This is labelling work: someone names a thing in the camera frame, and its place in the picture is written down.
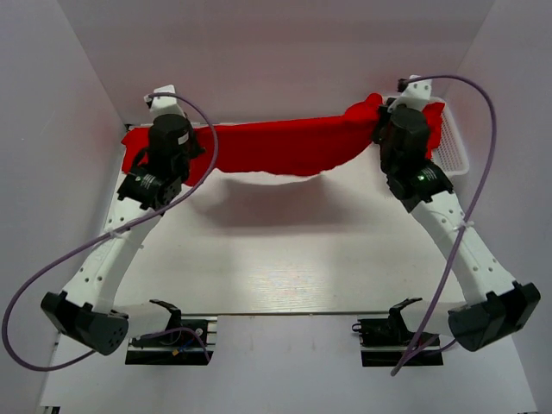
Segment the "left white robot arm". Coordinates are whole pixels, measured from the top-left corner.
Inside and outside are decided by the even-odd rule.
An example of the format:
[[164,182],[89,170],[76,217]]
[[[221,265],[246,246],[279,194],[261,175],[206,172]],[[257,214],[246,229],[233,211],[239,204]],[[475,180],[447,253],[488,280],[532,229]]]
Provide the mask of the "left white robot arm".
[[131,162],[117,190],[105,226],[108,239],[97,244],[59,293],[47,293],[41,309],[61,334],[102,355],[127,338],[154,334],[175,343],[182,334],[180,310],[151,299],[115,307],[116,292],[138,250],[189,178],[190,162],[202,153],[184,115],[154,118],[147,145]]

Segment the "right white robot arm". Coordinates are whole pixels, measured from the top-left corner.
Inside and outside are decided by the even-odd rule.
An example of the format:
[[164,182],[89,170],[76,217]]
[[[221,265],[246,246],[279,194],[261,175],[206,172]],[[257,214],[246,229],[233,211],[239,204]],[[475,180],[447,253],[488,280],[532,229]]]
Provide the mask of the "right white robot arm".
[[467,221],[453,185],[427,158],[430,126],[419,110],[390,97],[379,109],[372,140],[379,145],[380,167],[387,185],[427,231],[451,270],[464,297],[459,304],[440,303],[447,328],[466,350],[475,352],[527,323],[541,294],[506,271]]

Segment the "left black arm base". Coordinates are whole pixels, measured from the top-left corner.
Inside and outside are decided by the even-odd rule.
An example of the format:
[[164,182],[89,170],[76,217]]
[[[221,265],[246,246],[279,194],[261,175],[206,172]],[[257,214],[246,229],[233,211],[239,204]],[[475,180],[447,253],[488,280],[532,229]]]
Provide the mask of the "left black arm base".
[[129,314],[126,365],[209,365],[216,345],[216,317],[187,316],[158,299],[122,309]]

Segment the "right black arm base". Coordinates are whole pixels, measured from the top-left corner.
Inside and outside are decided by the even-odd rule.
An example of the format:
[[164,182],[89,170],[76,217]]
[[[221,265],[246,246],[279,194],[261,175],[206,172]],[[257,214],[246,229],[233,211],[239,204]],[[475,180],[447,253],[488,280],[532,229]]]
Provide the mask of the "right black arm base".
[[[394,367],[410,343],[414,332],[406,328],[400,311],[407,305],[421,301],[421,298],[408,298],[392,306],[386,317],[359,317],[351,327],[359,337],[361,363],[363,367]],[[440,339],[435,339],[420,354],[405,363],[404,367],[443,366],[443,358],[437,350]]]

